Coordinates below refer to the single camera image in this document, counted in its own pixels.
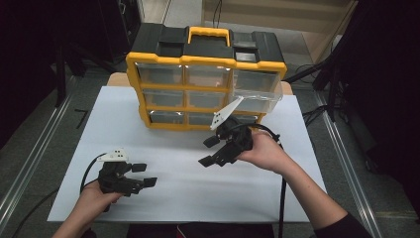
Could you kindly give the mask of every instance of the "white bracket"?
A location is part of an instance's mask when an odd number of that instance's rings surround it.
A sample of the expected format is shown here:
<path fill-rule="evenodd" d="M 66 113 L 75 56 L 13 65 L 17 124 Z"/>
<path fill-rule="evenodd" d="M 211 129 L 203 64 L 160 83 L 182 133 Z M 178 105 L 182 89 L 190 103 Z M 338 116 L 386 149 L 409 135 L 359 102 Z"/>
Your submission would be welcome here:
<path fill-rule="evenodd" d="M 124 151 L 123 148 L 120 148 L 99 157 L 96 161 L 97 162 L 127 162 L 129 161 L 129 157 L 127 156 L 126 151 Z"/>
<path fill-rule="evenodd" d="M 238 99 L 229 103 L 229 105 L 222 108 L 220 111 L 214 113 L 213 122 L 210 125 L 210 129 L 213 131 L 220 126 L 228 117 L 235 111 L 239 104 L 244 100 L 243 96 L 239 96 Z"/>

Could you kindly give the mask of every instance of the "human arm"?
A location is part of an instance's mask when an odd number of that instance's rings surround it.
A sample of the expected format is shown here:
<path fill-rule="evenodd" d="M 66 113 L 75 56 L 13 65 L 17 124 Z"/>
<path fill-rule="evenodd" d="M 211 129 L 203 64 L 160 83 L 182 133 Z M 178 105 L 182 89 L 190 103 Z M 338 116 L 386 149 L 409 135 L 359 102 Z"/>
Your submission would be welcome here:
<path fill-rule="evenodd" d="M 267 133 L 253 133 L 253 140 L 253 149 L 242 152 L 237 159 L 282 175 L 302 205 L 314 229 L 332 225 L 348 214 Z"/>
<path fill-rule="evenodd" d="M 88 184 L 79 199 L 74 205 L 73 210 L 67 219 L 56 230 L 53 238 L 75 238 L 81 237 L 89 229 L 92 222 L 99 216 L 105 208 L 114 203 L 123 194 L 103 193 L 99 187 L 99 182 L 94 181 Z"/>

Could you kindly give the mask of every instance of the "toolbox handle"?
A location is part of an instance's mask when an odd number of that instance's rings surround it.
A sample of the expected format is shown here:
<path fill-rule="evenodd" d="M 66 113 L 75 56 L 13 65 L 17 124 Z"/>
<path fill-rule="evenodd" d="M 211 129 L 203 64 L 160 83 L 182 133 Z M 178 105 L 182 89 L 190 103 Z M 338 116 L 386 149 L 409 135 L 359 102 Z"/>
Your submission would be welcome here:
<path fill-rule="evenodd" d="M 219 28 L 202 28 L 202 27 L 189 27 L 188 44 L 191 43 L 192 36 L 207 36 L 207 37 L 224 37 L 226 38 L 226 46 L 229 47 L 229 30 Z"/>

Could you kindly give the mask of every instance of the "yellow and black storage organizer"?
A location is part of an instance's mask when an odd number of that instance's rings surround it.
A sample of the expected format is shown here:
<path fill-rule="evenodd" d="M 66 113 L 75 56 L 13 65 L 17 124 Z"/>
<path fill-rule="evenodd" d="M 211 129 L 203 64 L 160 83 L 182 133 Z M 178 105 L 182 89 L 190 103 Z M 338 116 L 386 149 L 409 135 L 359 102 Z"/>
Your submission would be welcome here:
<path fill-rule="evenodd" d="M 139 97 L 146 126 L 210 130 L 214 112 L 238 96 L 234 112 L 260 122 L 281 98 L 287 69 L 273 33 L 143 23 L 127 75 Z"/>

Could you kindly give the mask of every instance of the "white tabletop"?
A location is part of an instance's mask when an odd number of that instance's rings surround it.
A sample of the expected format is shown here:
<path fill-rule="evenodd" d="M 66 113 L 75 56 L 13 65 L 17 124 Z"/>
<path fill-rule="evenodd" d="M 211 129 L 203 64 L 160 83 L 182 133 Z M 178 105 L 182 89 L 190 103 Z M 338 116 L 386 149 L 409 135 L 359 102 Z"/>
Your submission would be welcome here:
<path fill-rule="evenodd" d="M 174 132 L 147 128 L 138 113 L 132 87 L 102 87 L 73 155 L 48 221 L 63 221 L 77 201 L 80 182 L 89 163 L 102 153 L 124 148 L 129 163 L 146 163 L 143 173 L 127 178 L 157 177 L 155 187 L 122 197 L 97 221 L 117 222 L 252 222 L 278 221 L 281 176 L 237 161 L 223 168 L 202 167 L 198 160 L 219 147 L 202 142 L 211 131 Z M 284 150 L 325 189 L 295 96 L 283 96 L 262 124 L 280 134 Z M 96 163 L 86 181 L 96 179 Z M 308 221 L 290 189 L 284 221 Z"/>

